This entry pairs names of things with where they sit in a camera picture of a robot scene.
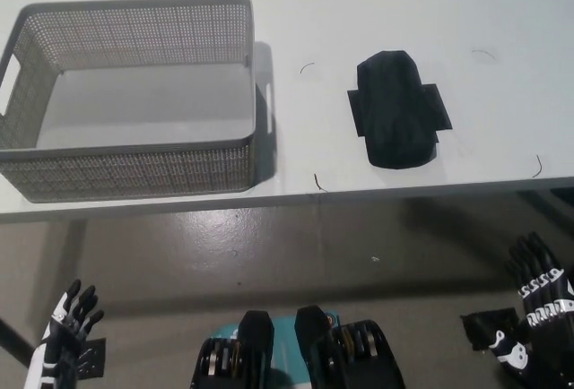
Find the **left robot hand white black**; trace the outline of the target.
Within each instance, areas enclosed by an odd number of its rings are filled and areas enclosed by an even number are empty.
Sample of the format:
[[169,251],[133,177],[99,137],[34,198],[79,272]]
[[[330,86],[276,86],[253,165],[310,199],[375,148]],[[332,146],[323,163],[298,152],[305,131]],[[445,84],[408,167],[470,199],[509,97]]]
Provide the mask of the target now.
[[33,351],[25,389],[74,388],[78,363],[93,326],[104,316],[96,310],[98,296],[93,285],[82,288],[77,279],[63,293]]

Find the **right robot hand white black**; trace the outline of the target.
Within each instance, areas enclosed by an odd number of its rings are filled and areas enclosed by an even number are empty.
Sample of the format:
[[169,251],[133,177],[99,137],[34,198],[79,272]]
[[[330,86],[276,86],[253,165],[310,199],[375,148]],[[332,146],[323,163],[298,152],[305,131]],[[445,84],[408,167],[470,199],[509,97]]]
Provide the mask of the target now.
[[498,327],[488,349],[521,388],[571,388],[573,282],[535,232],[518,237],[509,255],[507,269],[522,299],[526,330]]

